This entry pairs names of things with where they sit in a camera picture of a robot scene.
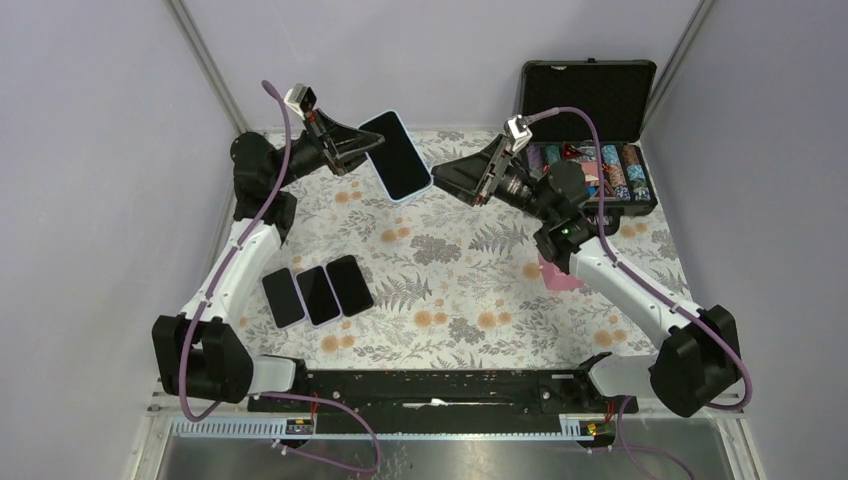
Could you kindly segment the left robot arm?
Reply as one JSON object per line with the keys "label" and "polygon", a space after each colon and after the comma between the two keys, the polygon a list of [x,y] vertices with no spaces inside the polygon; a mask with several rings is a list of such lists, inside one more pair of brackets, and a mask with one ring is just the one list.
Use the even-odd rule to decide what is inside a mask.
{"label": "left robot arm", "polygon": [[286,186],[322,167],[336,175],[352,172],[385,138],[339,124],[318,108],[303,121],[300,136],[281,148],[254,131],[233,140],[236,206],[225,247],[180,312],[153,325],[163,389],[183,406],[190,399],[237,404],[266,392],[288,411],[309,401],[311,387],[296,375],[296,363],[249,353],[231,323],[291,231],[297,200]]}

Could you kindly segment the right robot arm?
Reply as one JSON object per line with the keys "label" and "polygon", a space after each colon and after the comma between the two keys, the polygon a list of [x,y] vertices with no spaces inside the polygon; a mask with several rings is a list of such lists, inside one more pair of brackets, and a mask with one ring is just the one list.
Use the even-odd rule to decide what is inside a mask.
{"label": "right robot arm", "polygon": [[516,164],[499,135],[482,151],[432,168],[433,183],[452,197],[481,206],[491,198],[540,220],[534,235],[543,259],[601,293],[656,347],[654,355],[603,354],[584,363],[575,402],[597,412],[613,397],[649,396],[690,417],[704,407],[741,410],[753,382],[739,348],[736,320],[675,295],[626,262],[601,222],[583,212],[589,197],[582,165],[561,160],[534,180]]}

